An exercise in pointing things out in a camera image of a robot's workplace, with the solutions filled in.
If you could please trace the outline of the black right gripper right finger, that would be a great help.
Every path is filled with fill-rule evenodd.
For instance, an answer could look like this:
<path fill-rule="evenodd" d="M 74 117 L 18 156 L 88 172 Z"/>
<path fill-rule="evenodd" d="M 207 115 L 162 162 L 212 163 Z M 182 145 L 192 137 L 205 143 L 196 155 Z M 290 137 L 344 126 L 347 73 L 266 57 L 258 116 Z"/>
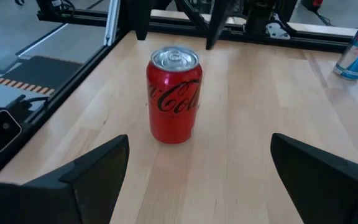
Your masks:
<path fill-rule="evenodd" d="M 358 164 L 281 133 L 275 168 L 304 223 L 358 224 Z"/>

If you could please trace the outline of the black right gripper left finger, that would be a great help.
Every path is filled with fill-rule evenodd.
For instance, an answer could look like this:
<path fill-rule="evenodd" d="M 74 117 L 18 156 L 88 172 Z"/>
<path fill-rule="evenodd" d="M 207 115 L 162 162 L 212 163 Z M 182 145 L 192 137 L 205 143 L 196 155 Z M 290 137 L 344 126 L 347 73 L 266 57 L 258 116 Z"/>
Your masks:
<path fill-rule="evenodd" d="M 23 185 L 0 183 L 0 223 L 109 223 L 128 160 L 123 134 Z"/>

